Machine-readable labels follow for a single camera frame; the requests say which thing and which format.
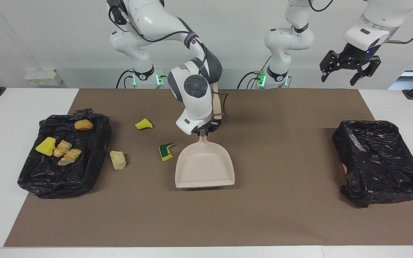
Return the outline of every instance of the croissant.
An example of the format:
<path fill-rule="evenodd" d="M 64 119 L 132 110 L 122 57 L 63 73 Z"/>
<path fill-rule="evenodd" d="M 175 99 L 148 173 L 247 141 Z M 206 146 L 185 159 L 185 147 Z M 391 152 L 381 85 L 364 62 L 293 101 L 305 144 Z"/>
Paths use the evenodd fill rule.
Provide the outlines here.
<path fill-rule="evenodd" d="M 61 157 L 66 154 L 72 147 L 72 144 L 69 142 L 62 140 L 59 145 L 54 150 L 55 157 Z"/>
<path fill-rule="evenodd" d="M 62 157 L 62 159 L 58 162 L 59 166 L 64 166 L 64 165 L 68 165 L 71 163 L 74 163 L 77 159 L 77 157 L 79 157 L 79 155 L 82 153 L 82 150 L 79 149 L 71 149 L 70 151 L 68 151 L 64 157 Z"/>

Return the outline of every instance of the food item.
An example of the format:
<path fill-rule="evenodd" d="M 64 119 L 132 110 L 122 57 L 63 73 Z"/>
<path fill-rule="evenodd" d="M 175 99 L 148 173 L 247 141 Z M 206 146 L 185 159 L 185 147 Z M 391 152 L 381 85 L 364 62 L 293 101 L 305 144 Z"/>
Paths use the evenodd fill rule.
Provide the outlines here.
<path fill-rule="evenodd" d="M 126 166 L 125 155 L 123 152 L 115 152 L 112 150 L 110 156 L 115 170 L 122 170 Z"/>
<path fill-rule="evenodd" d="M 170 152 L 171 146 L 173 146 L 173 143 L 160 145 L 159 152 L 160 152 L 160 156 L 162 156 L 162 161 L 167 161 L 173 158 L 173 155 Z"/>
<path fill-rule="evenodd" d="M 93 123 L 90 120 L 83 119 L 74 123 L 74 128 L 79 131 L 87 131 L 93 129 Z"/>
<path fill-rule="evenodd" d="M 54 149 L 54 156 L 61 157 L 66 154 L 72 147 L 72 144 L 69 142 L 62 140 L 59 145 Z"/>
<path fill-rule="evenodd" d="M 68 165 L 71 163 L 74 163 L 77 159 L 77 157 L 79 157 L 79 155 L 82 153 L 82 150 L 79 149 L 71 149 L 70 151 L 68 151 L 64 157 L 62 157 L 62 159 L 58 162 L 59 166 L 64 166 L 64 165 Z"/>
<path fill-rule="evenodd" d="M 47 137 L 39 144 L 35 150 L 47 156 L 52 156 L 55 149 L 55 138 Z"/>
<path fill-rule="evenodd" d="M 149 122 L 148 119 L 141 120 L 139 123 L 136 123 L 135 126 L 136 128 L 138 128 L 138 130 L 142 130 L 146 128 L 153 128 L 151 122 Z"/>

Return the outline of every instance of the bread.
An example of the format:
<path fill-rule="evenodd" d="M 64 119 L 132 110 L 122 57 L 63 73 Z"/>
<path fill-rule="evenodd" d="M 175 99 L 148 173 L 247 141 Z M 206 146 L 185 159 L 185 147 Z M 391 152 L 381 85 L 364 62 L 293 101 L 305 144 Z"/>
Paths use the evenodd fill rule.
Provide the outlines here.
<path fill-rule="evenodd" d="M 74 123 L 74 128 L 79 131 L 87 131 L 93 129 L 93 123 L 90 120 L 83 119 Z"/>
<path fill-rule="evenodd" d="M 79 157 L 79 155 L 82 153 L 82 150 L 79 149 L 71 149 L 70 151 L 68 151 L 64 157 L 62 157 L 62 159 L 58 162 L 59 166 L 64 166 L 64 165 L 68 165 L 71 163 L 74 163 L 77 159 L 77 157 Z"/>
<path fill-rule="evenodd" d="M 123 152 L 111 151 L 110 156 L 115 170 L 122 170 L 126 166 L 125 155 Z"/>
<path fill-rule="evenodd" d="M 54 156 L 61 157 L 66 154 L 72 147 L 72 144 L 69 142 L 62 140 L 59 145 L 54 149 Z"/>

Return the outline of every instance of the brown table mat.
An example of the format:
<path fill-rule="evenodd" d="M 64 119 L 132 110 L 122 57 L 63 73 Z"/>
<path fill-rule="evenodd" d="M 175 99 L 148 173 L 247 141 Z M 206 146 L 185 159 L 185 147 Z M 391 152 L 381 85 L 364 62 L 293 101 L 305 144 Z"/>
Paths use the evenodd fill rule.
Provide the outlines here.
<path fill-rule="evenodd" d="M 70 109 L 111 120 L 95 188 L 65 200 L 29 194 L 6 247 L 413 245 L 413 201 L 357 209 L 340 194 L 344 171 L 331 140 L 342 120 L 373 120 L 357 90 L 233 90 L 230 115 L 208 140 L 228 150 L 235 185 L 177 190 L 177 156 L 196 136 L 175 125 L 184 106 L 170 90 L 79 90 Z M 148 118 L 154 129 L 136 130 Z M 162 162 L 158 146 L 174 142 Z"/>

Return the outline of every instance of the black trash bag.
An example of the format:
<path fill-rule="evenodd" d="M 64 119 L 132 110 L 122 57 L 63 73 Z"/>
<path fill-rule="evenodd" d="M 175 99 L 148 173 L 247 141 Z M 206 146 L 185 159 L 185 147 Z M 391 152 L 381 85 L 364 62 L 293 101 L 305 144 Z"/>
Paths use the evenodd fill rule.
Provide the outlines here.
<path fill-rule="evenodd" d="M 93 129 L 77 131 L 74 122 L 88 119 Z M 53 137 L 56 146 L 64 139 L 72 148 L 82 150 L 77 160 L 57 165 L 61 157 L 47 156 L 35 150 L 44 139 Z M 69 115 L 52 115 L 39 122 L 39 135 L 21 170 L 18 185 L 39 198 L 74 197 L 90 191 L 100 175 L 111 137 L 109 118 L 91 108 Z"/>
<path fill-rule="evenodd" d="M 413 199 L 413 156 L 388 121 L 343 121 L 332 139 L 344 164 L 341 193 L 359 207 Z"/>

